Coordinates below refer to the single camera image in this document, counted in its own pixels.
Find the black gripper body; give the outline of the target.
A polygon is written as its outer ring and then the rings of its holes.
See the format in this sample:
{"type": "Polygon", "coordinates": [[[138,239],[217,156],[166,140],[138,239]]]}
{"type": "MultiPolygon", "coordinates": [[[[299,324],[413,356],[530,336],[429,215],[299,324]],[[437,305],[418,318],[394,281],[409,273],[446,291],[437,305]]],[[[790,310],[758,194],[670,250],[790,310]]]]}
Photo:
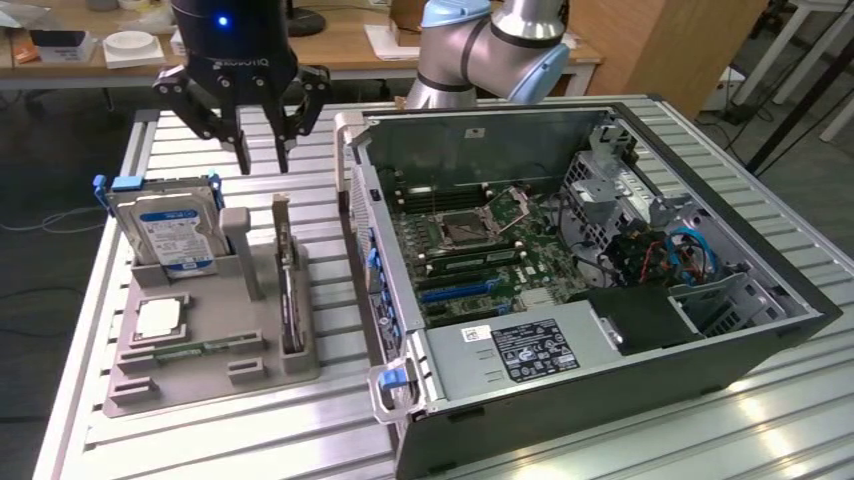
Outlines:
{"type": "Polygon", "coordinates": [[[221,101],[278,105],[299,61],[279,1],[171,3],[192,80],[221,101]]]}

